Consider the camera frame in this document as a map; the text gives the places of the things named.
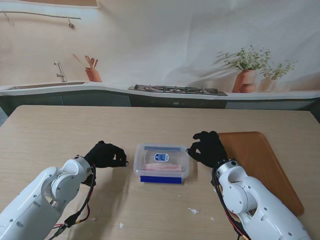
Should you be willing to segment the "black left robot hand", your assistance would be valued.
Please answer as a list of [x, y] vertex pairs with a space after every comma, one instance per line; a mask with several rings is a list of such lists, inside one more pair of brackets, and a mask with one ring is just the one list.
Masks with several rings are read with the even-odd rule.
[[85, 156], [84, 159], [96, 168], [127, 167], [129, 162], [125, 151], [111, 143], [99, 141]]

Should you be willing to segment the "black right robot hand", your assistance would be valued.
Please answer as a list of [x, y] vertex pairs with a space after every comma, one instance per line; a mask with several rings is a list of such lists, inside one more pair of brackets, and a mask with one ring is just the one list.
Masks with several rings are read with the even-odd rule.
[[216, 131], [202, 131], [196, 133], [192, 138], [198, 141], [186, 151], [197, 162], [216, 170], [229, 160]]

